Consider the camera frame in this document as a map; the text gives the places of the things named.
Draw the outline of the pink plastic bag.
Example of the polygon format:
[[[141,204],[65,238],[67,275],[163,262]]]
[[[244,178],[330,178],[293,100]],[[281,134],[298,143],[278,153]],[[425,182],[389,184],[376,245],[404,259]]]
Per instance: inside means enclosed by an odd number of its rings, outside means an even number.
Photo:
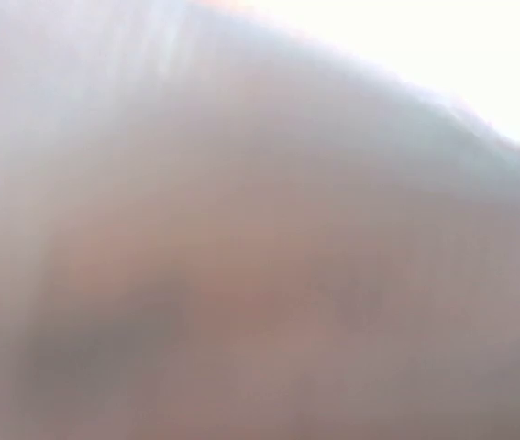
[[[0,1],[0,439],[520,439],[520,148],[192,1]]]

